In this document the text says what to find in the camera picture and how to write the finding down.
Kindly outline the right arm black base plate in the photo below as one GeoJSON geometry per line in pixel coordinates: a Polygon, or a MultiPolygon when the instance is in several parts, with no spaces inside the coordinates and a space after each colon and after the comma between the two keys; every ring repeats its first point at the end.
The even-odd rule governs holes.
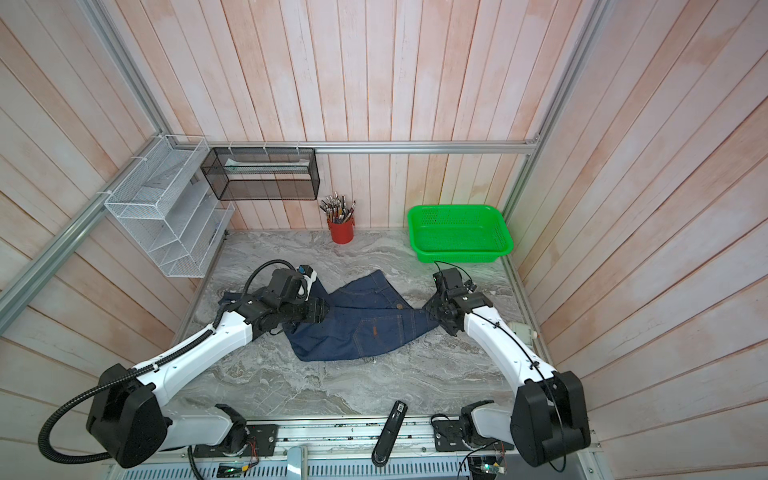
{"type": "Polygon", "coordinates": [[[508,442],[492,440],[476,433],[468,420],[451,419],[447,415],[437,414],[430,418],[433,429],[435,449],[438,452],[470,451],[484,449],[514,449],[508,442]]]}

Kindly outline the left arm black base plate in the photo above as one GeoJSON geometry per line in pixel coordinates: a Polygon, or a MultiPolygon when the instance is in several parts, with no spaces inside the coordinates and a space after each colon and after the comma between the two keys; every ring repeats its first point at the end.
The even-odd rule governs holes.
{"type": "Polygon", "coordinates": [[[277,424],[248,424],[242,439],[237,442],[226,438],[221,444],[196,445],[193,449],[195,458],[229,457],[235,459],[269,457],[274,454],[278,439],[277,424]]]}

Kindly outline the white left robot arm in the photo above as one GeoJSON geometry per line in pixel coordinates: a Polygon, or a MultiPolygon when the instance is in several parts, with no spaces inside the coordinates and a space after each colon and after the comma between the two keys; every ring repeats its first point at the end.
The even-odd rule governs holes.
{"type": "Polygon", "coordinates": [[[262,335],[283,324],[324,320],[329,306],[311,294],[316,271],[278,265],[267,286],[225,295],[214,320],[190,338],[131,369],[115,365],[101,375],[86,429],[110,458],[132,468],[159,451],[207,445],[236,456],[245,450],[249,429],[233,407],[182,411],[168,405],[213,364],[262,335]]]}

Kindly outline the dark blue denim trousers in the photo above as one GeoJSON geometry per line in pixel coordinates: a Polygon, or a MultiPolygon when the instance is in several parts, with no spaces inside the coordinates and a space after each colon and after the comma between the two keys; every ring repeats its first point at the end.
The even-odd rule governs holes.
{"type": "MultiPolygon", "coordinates": [[[[294,269],[280,260],[278,269],[294,269]]],[[[229,313],[240,315],[251,327],[265,313],[250,289],[255,277],[263,270],[258,267],[246,280],[238,293],[226,293],[219,301],[214,320],[218,326],[229,313]]],[[[303,362],[342,361],[374,357],[394,351],[429,331],[438,323],[431,320],[424,309],[415,309],[394,289],[382,271],[358,278],[329,293],[319,279],[311,288],[311,295],[324,299],[330,311],[319,324],[300,323],[294,328],[279,325],[290,342],[293,352],[303,362]]]]}

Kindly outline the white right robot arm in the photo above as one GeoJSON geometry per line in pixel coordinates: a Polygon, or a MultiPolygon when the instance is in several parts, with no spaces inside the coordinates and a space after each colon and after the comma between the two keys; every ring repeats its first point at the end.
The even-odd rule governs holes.
{"type": "Polygon", "coordinates": [[[571,371],[558,371],[525,345],[461,269],[440,269],[433,279],[436,293],[425,304],[429,316],[448,334],[464,332],[473,339],[514,393],[511,406],[488,400],[463,407],[463,440],[471,446],[510,444],[533,467],[589,447],[581,380],[571,371]]]}

